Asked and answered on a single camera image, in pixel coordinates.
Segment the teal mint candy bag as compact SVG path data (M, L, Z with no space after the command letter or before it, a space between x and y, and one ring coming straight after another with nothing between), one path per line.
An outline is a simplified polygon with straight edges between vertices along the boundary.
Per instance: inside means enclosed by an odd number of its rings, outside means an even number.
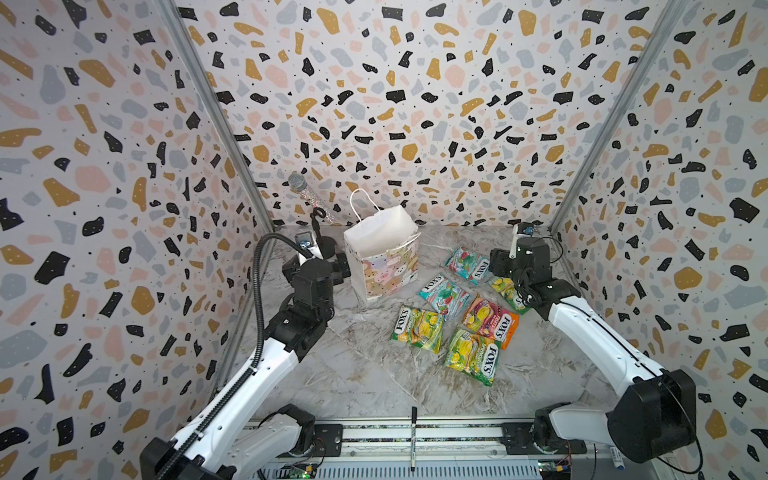
M458 247L448 258L445 266L473 285L478 285L488 273L490 260L487 256Z

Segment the green apple tea candy bag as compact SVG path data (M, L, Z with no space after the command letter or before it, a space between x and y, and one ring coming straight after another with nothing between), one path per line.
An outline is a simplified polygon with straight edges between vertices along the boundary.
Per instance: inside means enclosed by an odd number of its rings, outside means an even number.
M438 354L442 343L444 324L444 315L402 305L390 339Z

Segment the orange fruits candy bag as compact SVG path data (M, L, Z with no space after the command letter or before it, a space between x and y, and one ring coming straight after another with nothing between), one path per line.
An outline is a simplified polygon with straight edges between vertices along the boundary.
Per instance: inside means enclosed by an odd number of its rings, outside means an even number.
M467 309L462 325L469 331L498 341L506 350L519 325L519 315L477 296Z

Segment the teal cherry candy bag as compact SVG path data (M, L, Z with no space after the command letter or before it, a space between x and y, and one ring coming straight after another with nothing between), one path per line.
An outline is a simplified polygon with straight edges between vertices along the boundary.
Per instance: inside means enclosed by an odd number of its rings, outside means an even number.
M438 274L420 290L419 296L426 300L435 311L453 318L467 307L474 297L447 277Z

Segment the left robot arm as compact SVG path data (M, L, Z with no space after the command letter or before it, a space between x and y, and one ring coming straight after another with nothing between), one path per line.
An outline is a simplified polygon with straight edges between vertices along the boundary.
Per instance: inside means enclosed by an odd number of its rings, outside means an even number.
M345 254L312 258L297 267L294 289L270 320L254 352L211 403L171 439L153 439L141 452L144 479L245 479L288 453L312 450L315 418L286 405L248 429L269 393L306 357L335 314L335 286L350 276Z

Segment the yellow green candy bag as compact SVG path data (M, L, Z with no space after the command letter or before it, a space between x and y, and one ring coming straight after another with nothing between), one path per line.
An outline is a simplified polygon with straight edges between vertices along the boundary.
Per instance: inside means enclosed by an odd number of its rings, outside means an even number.
M494 276L489 285L507 303L510 311L523 315L529 310L517 293L512 279Z

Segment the white patterned paper bag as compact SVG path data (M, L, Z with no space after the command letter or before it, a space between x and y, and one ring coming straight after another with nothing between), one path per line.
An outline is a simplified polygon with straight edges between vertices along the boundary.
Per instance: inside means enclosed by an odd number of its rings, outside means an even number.
M420 232L400 204L355 217L344 231L350 280L358 298L371 304L417 279Z

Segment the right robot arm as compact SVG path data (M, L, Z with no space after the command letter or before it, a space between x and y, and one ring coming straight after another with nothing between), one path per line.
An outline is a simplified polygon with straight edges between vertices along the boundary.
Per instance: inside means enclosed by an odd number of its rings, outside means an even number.
M610 411L573 403L537 410L530 437L540 451L584 441L615 447L629 460L644 463L699 443L692 378L644 355L574 285L555 277L544 239L517 236L511 249L491 250L489 270L511 279L522 303L570 338L618 397Z

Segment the green spring tea candy bag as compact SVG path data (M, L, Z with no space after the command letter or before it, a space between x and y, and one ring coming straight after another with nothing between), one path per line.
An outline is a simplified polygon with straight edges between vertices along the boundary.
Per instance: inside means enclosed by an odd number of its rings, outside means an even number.
M502 351L501 346L497 340L457 329L449 343L444 365L491 387Z

